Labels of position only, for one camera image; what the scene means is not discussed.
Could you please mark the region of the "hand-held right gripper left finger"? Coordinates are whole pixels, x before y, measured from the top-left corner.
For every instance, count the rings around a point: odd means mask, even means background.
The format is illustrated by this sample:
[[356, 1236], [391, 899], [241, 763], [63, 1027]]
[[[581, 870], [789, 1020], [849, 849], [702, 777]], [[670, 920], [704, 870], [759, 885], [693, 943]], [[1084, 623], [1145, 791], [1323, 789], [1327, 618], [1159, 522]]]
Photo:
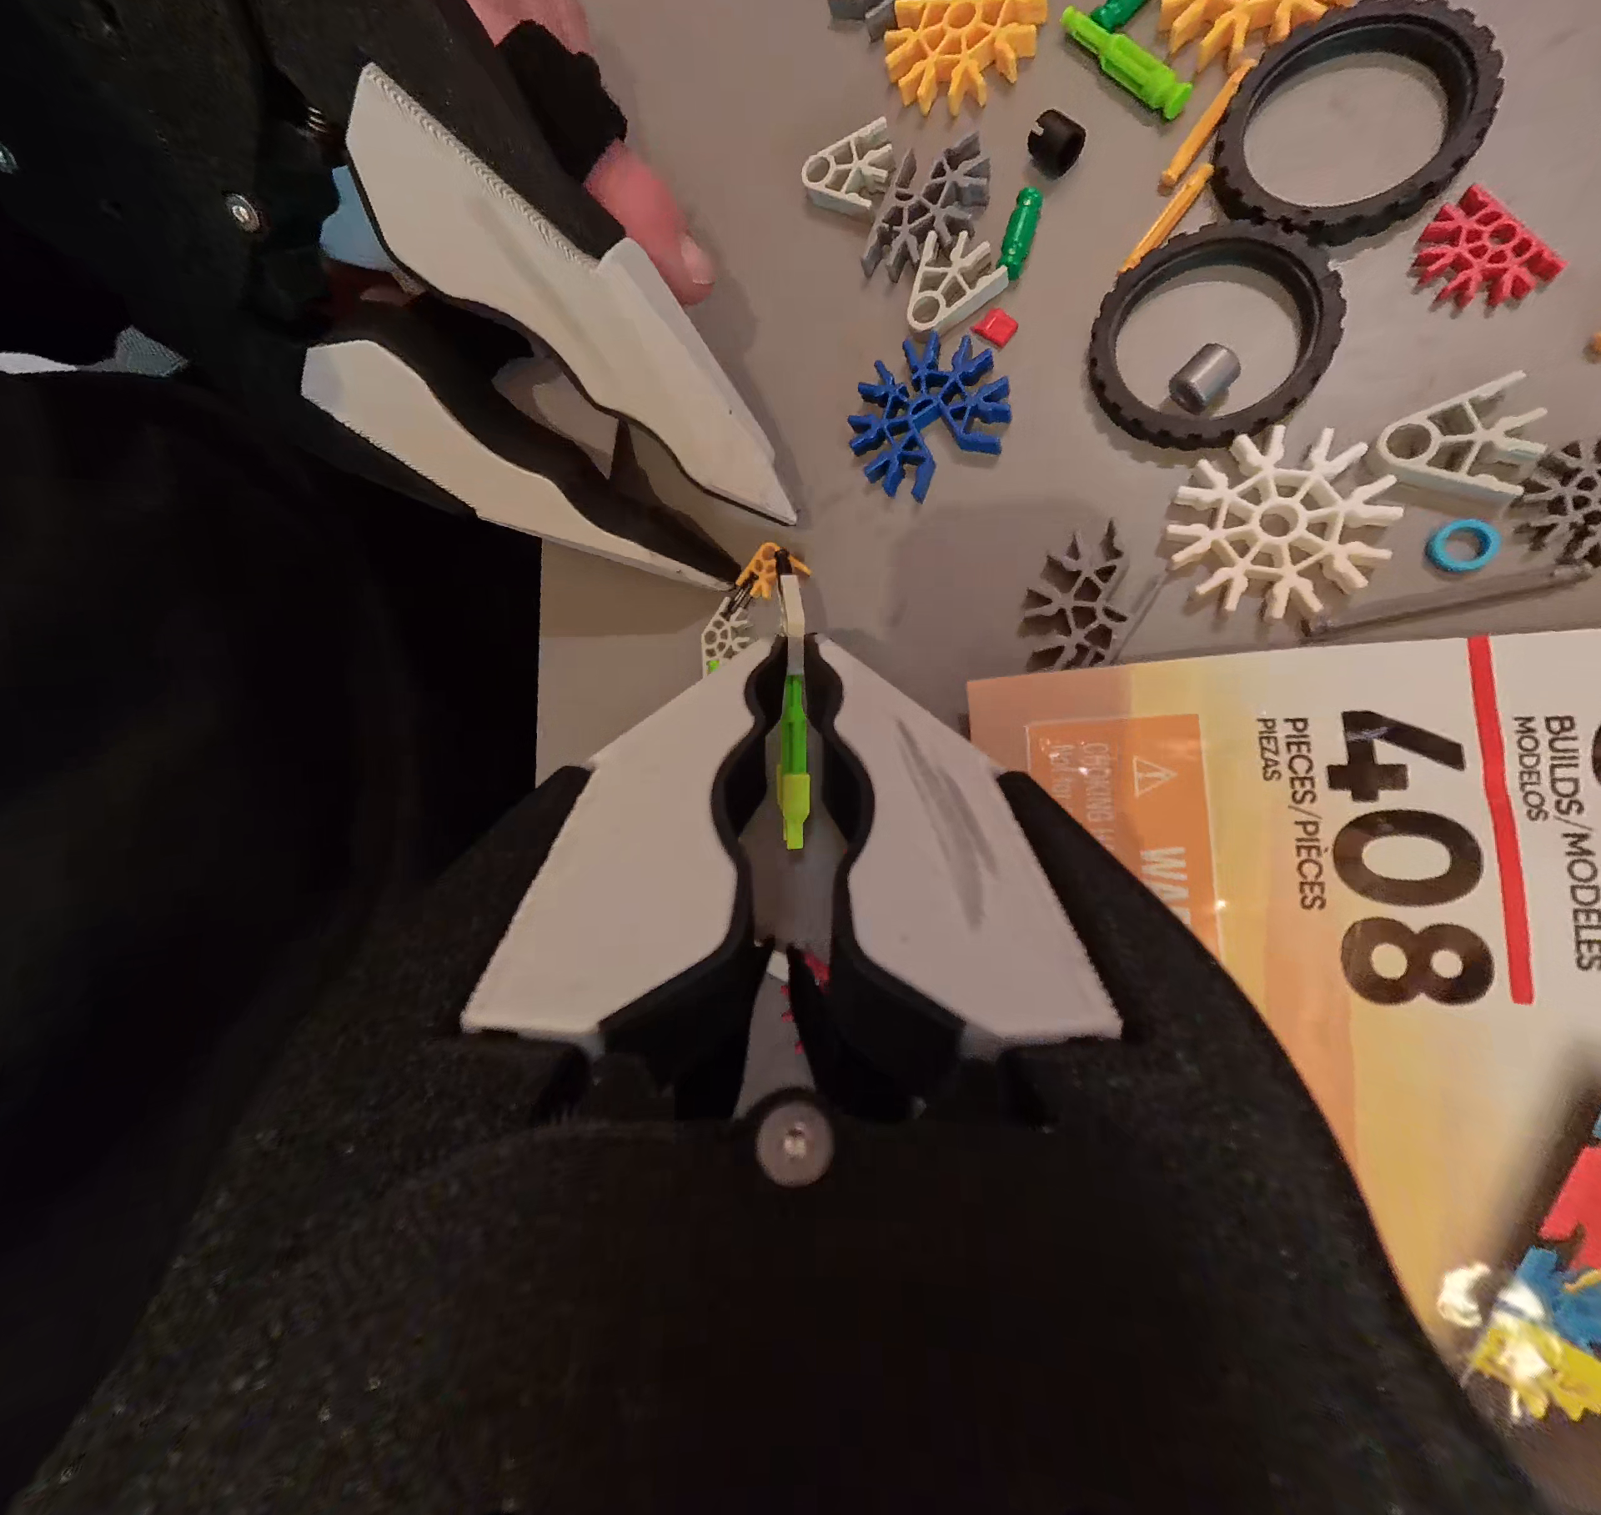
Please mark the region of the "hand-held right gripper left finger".
[[550, 850], [461, 1014], [606, 1051], [721, 988], [752, 943], [742, 835], [772, 789], [786, 651], [773, 637], [550, 777], [571, 793]]

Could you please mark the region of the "grey spacer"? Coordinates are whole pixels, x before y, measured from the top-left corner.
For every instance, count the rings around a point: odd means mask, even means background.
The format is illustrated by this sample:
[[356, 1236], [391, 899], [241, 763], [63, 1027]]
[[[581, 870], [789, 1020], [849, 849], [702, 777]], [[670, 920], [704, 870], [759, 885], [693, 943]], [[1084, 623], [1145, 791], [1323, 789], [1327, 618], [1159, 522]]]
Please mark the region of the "grey spacer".
[[1203, 416], [1224, 402], [1241, 370], [1241, 360], [1233, 348], [1206, 342], [1172, 374], [1170, 400], [1191, 416]]

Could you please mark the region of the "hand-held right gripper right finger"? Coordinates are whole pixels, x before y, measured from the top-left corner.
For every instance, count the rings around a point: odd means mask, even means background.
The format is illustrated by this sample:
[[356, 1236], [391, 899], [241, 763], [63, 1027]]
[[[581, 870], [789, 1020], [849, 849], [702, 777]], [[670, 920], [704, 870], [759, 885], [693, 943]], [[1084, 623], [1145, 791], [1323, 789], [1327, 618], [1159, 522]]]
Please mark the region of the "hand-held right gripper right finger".
[[1002, 770], [821, 637], [810, 697], [845, 845], [828, 990], [845, 1041], [866, 1060], [995, 1060], [1119, 1039]]

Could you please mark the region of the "small dark snowflake connector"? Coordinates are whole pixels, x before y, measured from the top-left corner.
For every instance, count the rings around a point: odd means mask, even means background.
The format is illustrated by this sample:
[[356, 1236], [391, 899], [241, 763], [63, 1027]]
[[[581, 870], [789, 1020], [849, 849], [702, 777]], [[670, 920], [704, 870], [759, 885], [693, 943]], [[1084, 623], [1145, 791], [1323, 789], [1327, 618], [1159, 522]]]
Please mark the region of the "small dark snowflake connector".
[[1512, 505], [1514, 531], [1563, 566], [1599, 569], [1599, 440], [1547, 451]]

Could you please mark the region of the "short yellow rod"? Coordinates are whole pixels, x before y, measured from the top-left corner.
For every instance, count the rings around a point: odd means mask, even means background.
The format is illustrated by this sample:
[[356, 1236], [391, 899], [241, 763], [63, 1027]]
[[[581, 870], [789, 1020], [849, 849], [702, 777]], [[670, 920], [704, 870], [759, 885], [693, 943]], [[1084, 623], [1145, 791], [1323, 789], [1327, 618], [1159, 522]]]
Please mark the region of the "short yellow rod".
[[1182, 180], [1173, 178], [1172, 194], [1168, 203], [1163, 206], [1156, 220], [1147, 227], [1142, 238], [1133, 245], [1124, 264], [1119, 267], [1119, 274], [1130, 273], [1135, 266], [1142, 264], [1154, 250], [1166, 245], [1172, 239], [1172, 234], [1177, 231], [1178, 224], [1191, 213], [1191, 208], [1205, 194], [1212, 182], [1213, 166], [1212, 163], [1199, 163], [1192, 166]]
[[1170, 194], [1191, 170], [1196, 159], [1203, 154], [1203, 149], [1212, 142], [1212, 136], [1217, 126], [1222, 123], [1224, 116], [1229, 110], [1234, 96], [1240, 91], [1240, 86], [1247, 77], [1257, 68], [1255, 58], [1245, 58], [1241, 63], [1229, 74], [1226, 82], [1220, 86], [1212, 103], [1201, 112], [1191, 131], [1175, 149], [1170, 164], [1159, 175], [1159, 192]]

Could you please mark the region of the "lime green rod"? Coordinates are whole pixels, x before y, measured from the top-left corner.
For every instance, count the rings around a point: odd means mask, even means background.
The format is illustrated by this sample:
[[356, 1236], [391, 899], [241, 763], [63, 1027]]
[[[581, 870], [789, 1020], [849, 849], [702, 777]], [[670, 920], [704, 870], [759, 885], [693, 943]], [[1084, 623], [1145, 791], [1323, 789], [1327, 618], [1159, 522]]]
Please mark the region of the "lime green rod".
[[1072, 6], [1065, 7], [1062, 27], [1067, 39], [1086, 51], [1107, 79], [1165, 121], [1177, 119], [1191, 102], [1192, 84], [1123, 32], [1098, 25]]

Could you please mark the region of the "light grey fan connector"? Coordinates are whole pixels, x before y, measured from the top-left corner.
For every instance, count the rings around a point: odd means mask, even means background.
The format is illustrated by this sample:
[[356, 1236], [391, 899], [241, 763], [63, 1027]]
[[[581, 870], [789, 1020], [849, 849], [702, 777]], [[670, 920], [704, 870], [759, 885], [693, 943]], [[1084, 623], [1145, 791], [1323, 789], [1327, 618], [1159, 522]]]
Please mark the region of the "light grey fan connector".
[[810, 203], [855, 220], [871, 220], [892, 173], [894, 145], [889, 121], [880, 116], [815, 150], [801, 166], [800, 180]]
[[1374, 444], [1385, 473], [1453, 507], [1507, 512], [1549, 451], [1531, 435], [1547, 409], [1510, 409], [1524, 379], [1514, 370], [1386, 424]]
[[960, 231], [953, 243], [943, 245], [931, 231], [911, 283], [910, 332], [918, 337], [945, 334], [997, 301], [1009, 285], [1009, 271], [997, 264], [990, 243], [971, 245], [969, 232]]

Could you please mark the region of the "person's left hand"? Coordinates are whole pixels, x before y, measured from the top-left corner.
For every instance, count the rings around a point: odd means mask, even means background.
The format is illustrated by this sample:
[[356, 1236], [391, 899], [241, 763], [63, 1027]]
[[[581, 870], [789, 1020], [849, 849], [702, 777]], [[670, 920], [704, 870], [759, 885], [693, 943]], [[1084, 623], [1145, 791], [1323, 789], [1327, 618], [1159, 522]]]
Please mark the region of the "person's left hand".
[[637, 243], [684, 306], [716, 281], [670, 189], [630, 147], [580, 0], [466, 0], [560, 170]]

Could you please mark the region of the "red half connector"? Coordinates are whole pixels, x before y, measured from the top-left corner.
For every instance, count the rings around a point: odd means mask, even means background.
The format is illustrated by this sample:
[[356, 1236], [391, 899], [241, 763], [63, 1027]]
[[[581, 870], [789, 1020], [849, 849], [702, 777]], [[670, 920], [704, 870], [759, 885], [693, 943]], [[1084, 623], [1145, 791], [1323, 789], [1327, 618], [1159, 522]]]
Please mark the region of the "red half connector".
[[1454, 308], [1519, 302], [1564, 269], [1566, 260], [1482, 185], [1470, 185], [1437, 212], [1411, 264], [1414, 281], [1433, 290], [1435, 304]]

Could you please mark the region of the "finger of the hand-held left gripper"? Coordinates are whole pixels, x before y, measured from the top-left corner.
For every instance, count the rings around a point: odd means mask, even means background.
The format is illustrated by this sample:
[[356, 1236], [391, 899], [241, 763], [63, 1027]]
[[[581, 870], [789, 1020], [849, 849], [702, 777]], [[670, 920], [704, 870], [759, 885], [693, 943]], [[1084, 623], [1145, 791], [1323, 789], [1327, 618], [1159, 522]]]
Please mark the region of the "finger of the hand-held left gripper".
[[592, 405], [648, 430], [704, 493], [796, 524], [766, 433], [634, 239], [583, 252], [377, 65], [346, 145], [395, 264], [546, 344]]
[[735, 582], [723, 548], [632, 503], [580, 445], [452, 362], [429, 377], [377, 341], [318, 344], [302, 397], [485, 524], [711, 590]]

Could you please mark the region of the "white snowflake connector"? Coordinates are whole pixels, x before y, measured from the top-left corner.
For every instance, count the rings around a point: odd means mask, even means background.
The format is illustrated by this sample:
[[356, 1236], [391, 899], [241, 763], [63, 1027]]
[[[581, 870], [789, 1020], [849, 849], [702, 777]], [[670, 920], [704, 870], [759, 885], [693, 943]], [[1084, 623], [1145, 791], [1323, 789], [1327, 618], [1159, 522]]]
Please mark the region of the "white snowflake connector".
[[1297, 461], [1281, 424], [1259, 440], [1238, 435], [1231, 466], [1198, 465], [1172, 498], [1172, 573], [1194, 571], [1192, 596], [1224, 615], [1255, 597], [1266, 622], [1318, 620], [1329, 589], [1350, 597], [1390, 562], [1374, 534], [1404, 517], [1397, 479], [1362, 475], [1367, 452], [1362, 442], [1337, 447], [1330, 428]]

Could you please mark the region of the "blue connector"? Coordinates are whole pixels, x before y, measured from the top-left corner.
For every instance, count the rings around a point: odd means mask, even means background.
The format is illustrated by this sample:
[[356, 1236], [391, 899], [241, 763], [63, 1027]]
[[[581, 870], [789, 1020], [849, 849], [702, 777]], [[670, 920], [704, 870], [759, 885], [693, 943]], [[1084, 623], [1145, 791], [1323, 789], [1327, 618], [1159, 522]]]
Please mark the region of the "blue connector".
[[1011, 381], [993, 369], [993, 355], [976, 351], [962, 337], [943, 360], [941, 339], [903, 344], [903, 377], [875, 363], [875, 379], [857, 386], [861, 409], [849, 416], [849, 449], [862, 463], [864, 479], [894, 500], [908, 486], [911, 500], [927, 500], [936, 472], [931, 431], [945, 430], [952, 447], [985, 459], [1002, 452], [1002, 431], [1011, 424]]

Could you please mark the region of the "thin grey rod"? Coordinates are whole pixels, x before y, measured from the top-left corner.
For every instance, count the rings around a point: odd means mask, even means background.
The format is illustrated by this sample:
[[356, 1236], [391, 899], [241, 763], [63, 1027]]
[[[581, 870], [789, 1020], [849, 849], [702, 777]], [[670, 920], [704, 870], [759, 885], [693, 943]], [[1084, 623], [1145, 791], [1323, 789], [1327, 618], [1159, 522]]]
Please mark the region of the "thin grey rod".
[[1491, 580], [1465, 580], [1428, 594], [1404, 599], [1353, 604], [1337, 615], [1311, 618], [1301, 625], [1306, 643], [1330, 641], [1369, 629], [1407, 623], [1439, 613], [1465, 611], [1475, 606], [1535, 597], [1598, 580], [1599, 569], [1585, 562], [1557, 562], [1545, 568], [1526, 568], [1515, 575]]

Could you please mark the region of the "black tyre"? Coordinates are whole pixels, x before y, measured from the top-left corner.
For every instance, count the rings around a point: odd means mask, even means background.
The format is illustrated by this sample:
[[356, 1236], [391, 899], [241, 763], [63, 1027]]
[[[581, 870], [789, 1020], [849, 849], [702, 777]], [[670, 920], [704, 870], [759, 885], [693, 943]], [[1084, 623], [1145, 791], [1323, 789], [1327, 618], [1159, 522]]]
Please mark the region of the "black tyre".
[[[1297, 362], [1285, 379], [1254, 405], [1220, 417], [1173, 417], [1145, 405], [1126, 383], [1117, 344], [1131, 313], [1158, 290], [1203, 267], [1257, 269], [1292, 302], [1297, 316]], [[1119, 273], [1091, 325], [1086, 355], [1096, 404], [1131, 438], [1182, 452], [1229, 445], [1281, 424], [1311, 395], [1337, 353], [1348, 304], [1329, 255], [1295, 232], [1245, 222], [1212, 224], [1152, 248]]]
[[[1299, 75], [1344, 56], [1386, 53], [1428, 72], [1446, 103], [1435, 154], [1393, 187], [1334, 206], [1271, 192], [1247, 161], [1247, 133], [1264, 103]], [[1297, 27], [1247, 74], [1217, 126], [1212, 189], [1226, 217], [1271, 225], [1315, 245], [1348, 245], [1404, 222], [1440, 198], [1486, 140], [1503, 95], [1503, 56], [1474, 14], [1446, 0], [1362, 0]]]

